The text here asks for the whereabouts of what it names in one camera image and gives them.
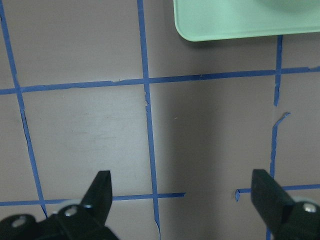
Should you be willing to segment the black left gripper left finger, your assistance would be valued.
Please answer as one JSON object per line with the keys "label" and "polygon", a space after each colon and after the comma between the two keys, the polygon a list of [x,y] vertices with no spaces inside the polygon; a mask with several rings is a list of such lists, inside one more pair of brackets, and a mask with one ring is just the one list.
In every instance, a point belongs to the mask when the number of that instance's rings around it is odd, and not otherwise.
{"label": "black left gripper left finger", "polygon": [[87,209],[98,223],[104,225],[107,221],[112,201],[111,172],[109,170],[101,170],[96,174],[80,205]]}

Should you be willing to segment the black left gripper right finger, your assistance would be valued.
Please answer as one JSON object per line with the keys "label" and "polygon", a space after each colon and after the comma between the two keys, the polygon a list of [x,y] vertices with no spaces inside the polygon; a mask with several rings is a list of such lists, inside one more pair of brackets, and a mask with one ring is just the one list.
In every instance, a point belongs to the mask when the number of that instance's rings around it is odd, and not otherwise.
{"label": "black left gripper right finger", "polygon": [[272,233],[288,220],[295,201],[264,169],[254,169],[251,178],[251,202]]}

